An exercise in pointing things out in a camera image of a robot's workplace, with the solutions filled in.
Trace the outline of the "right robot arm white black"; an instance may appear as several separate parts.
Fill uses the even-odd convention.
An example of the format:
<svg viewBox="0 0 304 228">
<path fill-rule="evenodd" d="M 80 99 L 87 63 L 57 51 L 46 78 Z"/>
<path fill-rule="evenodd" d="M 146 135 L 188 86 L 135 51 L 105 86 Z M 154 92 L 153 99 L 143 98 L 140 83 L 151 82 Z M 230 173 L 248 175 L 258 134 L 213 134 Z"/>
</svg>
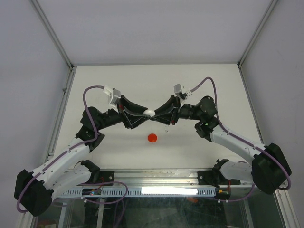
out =
<svg viewBox="0 0 304 228">
<path fill-rule="evenodd" d="M 196 120 L 195 130 L 200 138 L 219 144 L 241 158 L 247 165 L 220 160 L 213 167 L 213 180 L 223 184 L 229 179 L 253 182 L 262 192 L 273 194 L 290 182 L 292 171 L 281 148 L 271 143 L 264 145 L 251 141 L 224 126 L 212 97 L 203 97 L 196 105 L 181 105 L 179 98 L 171 96 L 166 104 L 155 110 L 152 121 L 174 125 L 179 119 Z"/>
</svg>

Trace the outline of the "white round charging case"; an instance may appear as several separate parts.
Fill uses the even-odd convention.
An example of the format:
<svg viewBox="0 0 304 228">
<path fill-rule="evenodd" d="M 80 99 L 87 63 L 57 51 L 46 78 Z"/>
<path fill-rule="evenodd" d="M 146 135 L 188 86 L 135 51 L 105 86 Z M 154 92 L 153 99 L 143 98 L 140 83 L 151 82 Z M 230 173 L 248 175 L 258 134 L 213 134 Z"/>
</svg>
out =
<svg viewBox="0 0 304 228">
<path fill-rule="evenodd" d="M 144 112 L 143 112 L 144 115 L 148 115 L 150 117 L 153 117 L 155 116 L 155 111 L 152 110 L 152 109 L 146 109 Z"/>
</svg>

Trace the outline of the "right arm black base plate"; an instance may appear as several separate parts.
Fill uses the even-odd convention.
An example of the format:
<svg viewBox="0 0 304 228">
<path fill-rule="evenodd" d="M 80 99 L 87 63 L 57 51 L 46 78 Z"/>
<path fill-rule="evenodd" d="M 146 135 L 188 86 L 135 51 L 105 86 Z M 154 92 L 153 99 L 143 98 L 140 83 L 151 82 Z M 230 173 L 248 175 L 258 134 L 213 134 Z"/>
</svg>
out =
<svg viewBox="0 0 304 228">
<path fill-rule="evenodd" d="M 197 171 L 198 184 L 200 186 L 211 185 L 219 188 L 220 185 L 240 185 L 240 180 L 228 180 L 222 174 L 213 170 L 200 170 Z"/>
</svg>

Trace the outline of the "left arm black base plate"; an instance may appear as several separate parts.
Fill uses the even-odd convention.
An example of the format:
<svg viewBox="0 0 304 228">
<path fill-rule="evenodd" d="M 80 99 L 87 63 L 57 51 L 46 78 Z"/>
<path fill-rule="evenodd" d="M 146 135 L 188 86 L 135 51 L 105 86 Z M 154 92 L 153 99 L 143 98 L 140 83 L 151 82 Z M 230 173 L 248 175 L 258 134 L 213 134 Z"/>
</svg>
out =
<svg viewBox="0 0 304 228">
<path fill-rule="evenodd" d="M 88 184 L 97 184 L 100 186 L 102 183 L 106 183 L 106 186 L 113 186 L 114 171 L 100 170 L 93 172 L 93 176 L 87 181 Z"/>
</svg>

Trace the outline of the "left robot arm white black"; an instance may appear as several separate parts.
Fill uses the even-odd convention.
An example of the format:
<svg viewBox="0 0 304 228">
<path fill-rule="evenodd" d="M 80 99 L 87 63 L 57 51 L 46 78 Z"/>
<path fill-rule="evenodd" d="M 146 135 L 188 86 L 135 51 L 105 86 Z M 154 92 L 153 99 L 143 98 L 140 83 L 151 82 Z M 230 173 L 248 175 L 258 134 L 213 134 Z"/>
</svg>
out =
<svg viewBox="0 0 304 228">
<path fill-rule="evenodd" d="M 17 175 L 14 198 L 18 212 L 39 216 L 70 188 L 96 184 L 100 168 L 86 156 L 104 139 L 100 130 L 119 123 L 133 129 L 155 116 L 154 110 L 136 105 L 123 95 L 115 105 L 115 109 L 104 113 L 86 106 L 80 121 L 82 127 L 67 148 L 34 170 L 22 170 Z"/>
</svg>

